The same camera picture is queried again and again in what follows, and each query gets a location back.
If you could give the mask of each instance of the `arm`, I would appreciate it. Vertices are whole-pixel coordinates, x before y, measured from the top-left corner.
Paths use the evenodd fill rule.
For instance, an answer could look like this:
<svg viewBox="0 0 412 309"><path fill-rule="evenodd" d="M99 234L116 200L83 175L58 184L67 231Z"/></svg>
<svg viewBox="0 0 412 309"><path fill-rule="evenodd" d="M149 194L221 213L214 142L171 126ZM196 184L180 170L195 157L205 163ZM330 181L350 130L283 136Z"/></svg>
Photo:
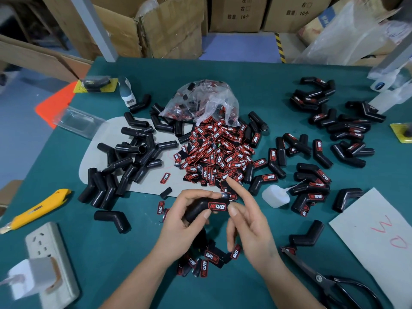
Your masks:
<svg viewBox="0 0 412 309"><path fill-rule="evenodd" d="M232 202L228 207L227 249L233 250L239 233L246 258L264 279L279 309L324 309L281 260L267 219L253 196L230 177L226 181L245 203Z"/></svg>
<svg viewBox="0 0 412 309"><path fill-rule="evenodd" d="M201 189L182 191L167 213L162 232L150 254L142 260L100 309L147 309L150 307L167 268L188 251L211 214L211 210L206 209L188 227L183 223L182 217L186 207L200 197L220 198L221 195Z"/></svg>

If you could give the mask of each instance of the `fingernail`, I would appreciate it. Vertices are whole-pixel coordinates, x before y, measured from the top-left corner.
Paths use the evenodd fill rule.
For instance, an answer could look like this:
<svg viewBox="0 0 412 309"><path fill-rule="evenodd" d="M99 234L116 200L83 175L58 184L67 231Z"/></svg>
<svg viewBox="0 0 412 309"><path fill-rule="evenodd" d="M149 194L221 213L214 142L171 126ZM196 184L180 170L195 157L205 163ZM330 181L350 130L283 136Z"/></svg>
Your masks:
<svg viewBox="0 0 412 309"><path fill-rule="evenodd" d="M203 214L204 218L209 218L210 214L212 213L212 211L210 209L206 209L205 213Z"/></svg>
<svg viewBox="0 0 412 309"><path fill-rule="evenodd" d="M237 209L233 205L229 205L227 209L229 210L229 215L231 217L234 217L237 215Z"/></svg>

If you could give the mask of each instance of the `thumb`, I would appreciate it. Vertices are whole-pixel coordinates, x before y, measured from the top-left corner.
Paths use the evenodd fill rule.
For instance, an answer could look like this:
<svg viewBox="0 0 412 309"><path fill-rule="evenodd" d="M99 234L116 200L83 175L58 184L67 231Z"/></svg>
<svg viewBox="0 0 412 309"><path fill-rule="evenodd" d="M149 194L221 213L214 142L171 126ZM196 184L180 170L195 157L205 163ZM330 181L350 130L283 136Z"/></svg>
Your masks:
<svg viewBox="0 0 412 309"><path fill-rule="evenodd" d="M209 218L212 211L210 209L206 209L199 213L195 220L188 226L189 232L193 235L193 238L198 235L198 233L202 230L205 226L207 219Z"/></svg>
<svg viewBox="0 0 412 309"><path fill-rule="evenodd" d="M233 205L228 206L230 218L232 218L234 225L239 233L240 239L246 241L253 235L242 213Z"/></svg>

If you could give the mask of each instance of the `red handwriting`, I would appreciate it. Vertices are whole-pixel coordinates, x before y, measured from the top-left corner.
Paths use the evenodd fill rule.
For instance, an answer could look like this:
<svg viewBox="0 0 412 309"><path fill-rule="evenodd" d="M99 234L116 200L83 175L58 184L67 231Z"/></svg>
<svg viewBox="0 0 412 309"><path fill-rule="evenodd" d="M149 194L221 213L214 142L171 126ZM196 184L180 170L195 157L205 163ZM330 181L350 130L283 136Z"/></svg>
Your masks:
<svg viewBox="0 0 412 309"><path fill-rule="evenodd" d="M392 227L392 222L391 222L391 220L389 219L389 217L387 215L385 215L385 217L388 220L388 223L383 222L383 221L379 221L379 224L381 225L382 230L378 230L378 229L372 228L372 227L370 227L370 228L374 231L379 232L379 233L386 233L385 225L387 225L388 227ZM393 239L390 239L389 244L391 244L393 247L396 247L396 248L402 248L402 249L407 249L408 248L408 244L399 235L397 235Z"/></svg>

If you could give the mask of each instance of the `clear plastic packaging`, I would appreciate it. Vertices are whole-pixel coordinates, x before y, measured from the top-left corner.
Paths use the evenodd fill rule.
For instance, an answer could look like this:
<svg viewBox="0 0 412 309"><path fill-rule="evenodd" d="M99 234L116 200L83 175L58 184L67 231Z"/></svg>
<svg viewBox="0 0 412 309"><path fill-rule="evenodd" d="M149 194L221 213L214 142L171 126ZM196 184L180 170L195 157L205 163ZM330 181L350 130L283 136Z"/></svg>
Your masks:
<svg viewBox="0 0 412 309"><path fill-rule="evenodd" d="M225 108L226 125L239 126L239 102L229 85L204 79L181 87L159 116L179 121L193 119L199 125L210 116L218 115L216 109L220 105Z"/></svg>
<svg viewBox="0 0 412 309"><path fill-rule="evenodd" d="M293 62L352 65L385 44L385 30L364 4L352 0Z"/></svg>
<svg viewBox="0 0 412 309"><path fill-rule="evenodd" d="M53 119L53 123L63 129L74 132L87 139L93 139L97 130L104 125L106 120L83 112L79 109L68 107Z"/></svg>

